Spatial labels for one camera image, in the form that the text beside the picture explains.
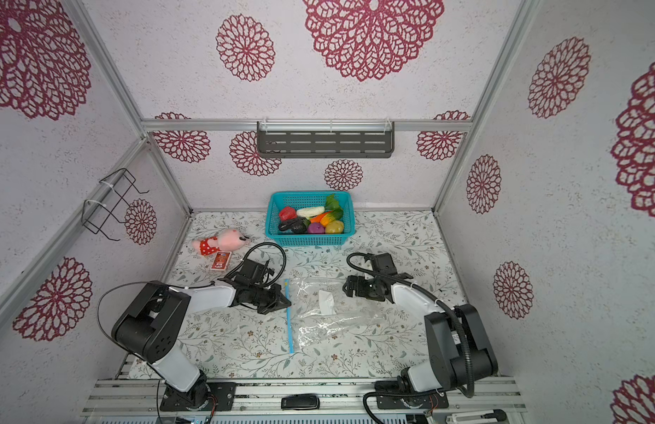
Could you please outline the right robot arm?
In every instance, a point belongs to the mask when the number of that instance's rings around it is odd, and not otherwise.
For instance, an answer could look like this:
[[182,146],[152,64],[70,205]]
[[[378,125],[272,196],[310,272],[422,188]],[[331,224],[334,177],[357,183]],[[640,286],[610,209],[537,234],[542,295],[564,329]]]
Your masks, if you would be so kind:
[[360,273],[347,277],[346,296],[387,301],[424,324],[428,359],[401,371],[399,392],[413,396],[459,390],[470,399],[477,381],[497,373],[493,347],[474,306],[449,307],[412,275],[400,273],[391,254],[353,253],[346,263]]

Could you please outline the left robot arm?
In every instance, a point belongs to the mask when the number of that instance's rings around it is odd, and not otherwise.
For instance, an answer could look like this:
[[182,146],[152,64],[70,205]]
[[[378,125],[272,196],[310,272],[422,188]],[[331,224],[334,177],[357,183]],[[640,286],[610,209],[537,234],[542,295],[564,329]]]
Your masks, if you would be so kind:
[[217,283],[196,288],[145,283],[116,321],[110,338],[148,363],[170,390],[198,403],[209,389],[205,374],[177,346],[185,318],[211,309],[251,306],[258,314],[270,314],[291,306],[280,284],[263,281],[267,266],[259,271],[245,264],[242,268],[240,277],[228,274]]

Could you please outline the clear zip top bag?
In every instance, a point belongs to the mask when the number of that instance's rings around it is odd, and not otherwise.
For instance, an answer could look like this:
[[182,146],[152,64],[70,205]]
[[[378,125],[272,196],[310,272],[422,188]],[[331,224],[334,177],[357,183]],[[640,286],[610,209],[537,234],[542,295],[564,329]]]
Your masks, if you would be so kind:
[[362,352],[368,337],[386,323],[376,302],[348,297],[339,278],[287,278],[283,294],[291,301],[286,309],[289,354]]

